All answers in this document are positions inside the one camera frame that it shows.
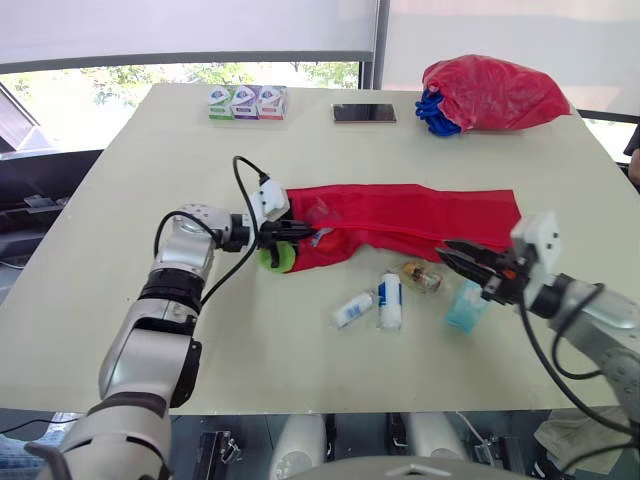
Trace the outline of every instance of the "white bottle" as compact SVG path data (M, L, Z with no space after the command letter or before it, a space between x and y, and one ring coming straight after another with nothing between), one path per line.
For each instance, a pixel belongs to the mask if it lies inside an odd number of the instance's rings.
M399 330L402 326L402 284L396 273L385 273L378 286L378 307L383 330Z
M336 327L342 328L348 325L351 321L364 315L375 303L376 294L372 290L367 290L366 292L356 295L333 312L333 320Z

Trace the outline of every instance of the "white tabletop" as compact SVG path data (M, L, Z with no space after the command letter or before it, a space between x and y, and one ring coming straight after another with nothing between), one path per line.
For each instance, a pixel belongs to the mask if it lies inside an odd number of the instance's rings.
M558 272L638 299L640 198L577 116L441 139L415 118L417 92L293 89L285 121L212 122L208 91L155 86L31 258L0 307L0 406L85 411L98 402L98 369L145 282L158 221L190 201L241 212L235 154L289 188L513 189L523 214L557 212ZM398 122L334 125L337 102L391 102ZM247 171L249 185L253 177ZM238 258L221 254L214 276ZM249 262L199 319L200 373L180 413L569 406L511 307L492 305L469 337L444 323L453 274L448 292L405 294L399 332L379 332L375 312L348 329L331 326L334 307L403 258L365 247L342 264L289 275ZM534 324L548 346L545 322ZM567 368L589 367L570 345L562 358ZM588 404L615 403L602 380L570 385Z

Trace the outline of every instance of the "small box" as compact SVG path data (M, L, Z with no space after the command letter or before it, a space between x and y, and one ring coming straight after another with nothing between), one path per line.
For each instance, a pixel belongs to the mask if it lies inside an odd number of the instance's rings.
M287 87L265 85L258 97L258 114L260 118L284 120L287 111Z
M231 101L236 87L233 85L215 85L209 94L209 118L233 120Z
M236 88L231 100L231 112L236 118L258 120L258 85L240 85Z

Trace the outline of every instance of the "smartphone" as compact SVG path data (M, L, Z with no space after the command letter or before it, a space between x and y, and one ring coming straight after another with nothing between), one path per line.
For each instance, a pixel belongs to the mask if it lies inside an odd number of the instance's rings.
M336 123L395 123L396 114L390 103L334 103Z

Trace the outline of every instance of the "red fabric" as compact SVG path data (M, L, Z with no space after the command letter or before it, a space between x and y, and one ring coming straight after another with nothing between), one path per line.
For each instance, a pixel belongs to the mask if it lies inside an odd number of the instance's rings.
M444 96L440 111L462 131L518 130L568 115L569 102L546 73L481 55L428 67L425 90Z
M463 238L496 250L511 245L520 219L511 190L440 192L420 185L329 185L287 191L293 218L314 228L333 228L316 247L300 242L292 271L331 265L368 244L422 257L440 258L443 240ZM317 206L327 215L317 215Z

